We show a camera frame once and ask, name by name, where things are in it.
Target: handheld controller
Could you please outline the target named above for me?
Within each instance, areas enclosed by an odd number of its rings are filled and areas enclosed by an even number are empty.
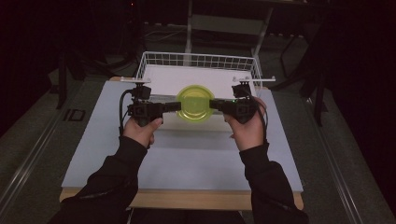
[[[251,98],[250,87],[247,82],[233,86],[233,96],[235,100],[210,100],[209,107],[217,109],[224,114],[233,116],[239,123],[244,124],[253,118],[257,111],[254,99]]]
[[[133,104],[128,105],[128,115],[136,119],[140,127],[144,127],[155,119],[162,118],[163,113],[178,111],[181,109],[180,102],[152,103],[148,101],[151,88],[136,84],[136,88],[131,91]]]

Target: black jacket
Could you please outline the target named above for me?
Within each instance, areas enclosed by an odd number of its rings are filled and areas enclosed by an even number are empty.
[[[255,223],[308,223],[294,205],[282,167],[267,156],[268,144],[240,152],[251,187]],[[148,151],[135,140],[120,137],[120,147],[88,178],[75,196],[62,201],[49,223],[121,223],[126,207],[137,193],[137,172]]]

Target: yellow lid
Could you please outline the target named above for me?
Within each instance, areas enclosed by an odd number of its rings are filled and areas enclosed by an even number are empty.
[[[213,93],[204,86],[188,86],[177,95],[177,100],[181,102],[181,110],[177,114],[190,122],[202,122],[213,114],[213,109],[209,108],[209,100],[214,98]]]

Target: hand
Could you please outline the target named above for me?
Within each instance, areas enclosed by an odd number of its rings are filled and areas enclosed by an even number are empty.
[[[154,131],[157,130],[162,123],[163,119],[155,119],[148,125],[140,127],[135,119],[130,118],[125,124],[122,135],[134,139],[144,147],[149,147],[149,145],[154,144]]]
[[[265,103],[262,99],[255,97],[255,100],[261,105],[260,110],[264,115]],[[236,146],[240,151],[260,146],[264,143],[266,133],[262,126],[262,119],[260,118],[259,112],[256,111],[253,118],[245,124],[239,123],[235,118],[230,115],[224,115],[224,119],[230,124],[233,130],[232,138],[235,140]]]

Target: black cable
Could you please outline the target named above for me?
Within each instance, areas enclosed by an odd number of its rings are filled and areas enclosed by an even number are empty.
[[[133,64],[134,64],[134,62],[131,62],[131,63],[129,63],[128,65],[126,65],[126,66],[120,68],[119,70],[113,71],[113,72],[117,74],[118,72],[123,71],[123,70],[125,70],[125,69],[131,67]]]
[[[116,74],[110,72],[107,68],[103,67],[101,64],[96,61],[90,59],[85,54],[77,49],[72,49],[73,53],[75,53],[81,60],[83,60],[87,65],[95,68],[98,72],[102,73],[107,77],[118,77]]]
[[[251,95],[250,92],[248,92],[248,91],[246,91],[246,90],[242,90],[242,91],[244,91],[244,92],[247,94],[249,100],[250,100],[251,102],[253,102],[253,104],[256,106],[256,110],[257,110],[257,112],[259,112],[260,120],[262,121],[262,128],[263,128],[263,130],[264,130],[264,135],[265,135],[265,136],[264,136],[264,140],[267,141],[267,136],[266,136],[266,135],[267,135],[267,127],[268,127],[268,113],[267,113],[267,109],[265,108],[264,105],[260,104],[260,103],[254,98],[254,96]],[[264,120],[264,115],[262,114],[262,111],[260,110],[260,106],[262,106],[262,108],[264,109],[266,121]]]
[[[127,63],[133,63],[134,62],[134,54],[132,54],[132,52],[128,52],[128,55],[126,56],[126,58],[124,58],[123,60],[116,62],[116,63],[110,63],[110,64],[101,64],[103,67],[107,68],[107,69],[116,69],[116,68],[120,68],[121,66],[124,66]]]
[[[102,198],[105,197],[107,195],[111,195],[114,193],[117,193],[118,191],[120,191],[121,189],[124,188],[128,188],[129,186],[131,186],[131,181],[123,181],[123,183],[120,183],[119,185],[111,188],[111,189],[104,189],[103,191],[98,191],[98,192],[94,192],[91,194],[87,194],[87,195],[82,195],[82,196],[75,196],[75,197],[71,197],[71,198],[66,198],[63,200],[63,203],[70,203],[70,202],[77,202],[77,201],[87,201],[87,200],[95,200],[98,198]]]
[[[125,116],[126,116],[126,113],[127,113],[127,112],[125,112],[125,115],[122,115],[122,104],[123,104],[123,99],[124,99],[124,97],[125,97],[125,95],[126,95],[127,93],[131,93],[131,91],[130,91],[130,90],[127,90],[127,91],[123,92],[122,95],[121,95],[121,97],[120,97],[120,108],[119,108],[119,119],[120,119],[119,131],[120,131],[120,136],[121,136],[122,133],[123,133],[123,120],[125,119]]]

